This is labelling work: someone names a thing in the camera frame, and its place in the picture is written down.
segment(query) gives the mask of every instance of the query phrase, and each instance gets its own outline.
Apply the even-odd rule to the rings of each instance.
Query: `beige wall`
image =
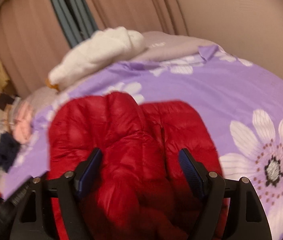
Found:
[[[190,36],[283,79],[283,0],[178,0]]]

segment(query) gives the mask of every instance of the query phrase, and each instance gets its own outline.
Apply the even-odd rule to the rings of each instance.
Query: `flower center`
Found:
[[[277,160],[276,157],[272,156],[268,160],[268,164],[265,166],[265,175],[266,175],[266,187],[272,184],[274,187],[277,186],[280,181],[280,177],[283,177],[283,173],[280,168],[280,160]]]

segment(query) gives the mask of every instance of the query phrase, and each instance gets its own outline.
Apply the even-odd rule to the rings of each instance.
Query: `white plush toy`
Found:
[[[48,74],[48,86],[64,90],[76,81],[121,60],[129,60],[145,49],[145,40],[137,31],[124,27],[95,32],[78,44]]]

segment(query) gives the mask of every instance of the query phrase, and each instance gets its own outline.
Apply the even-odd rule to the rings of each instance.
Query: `pile of clothes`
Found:
[[[21,147],[26,145],[32,135],[32,106],[20,97],[0,94],[0,179],[13,165]]]

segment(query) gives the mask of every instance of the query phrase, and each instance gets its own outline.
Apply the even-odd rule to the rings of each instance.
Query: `navy blue cloth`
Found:
[[[9,133],[0,136],[0,166],[5,172],[13,165],[20,150],[20,143]]]

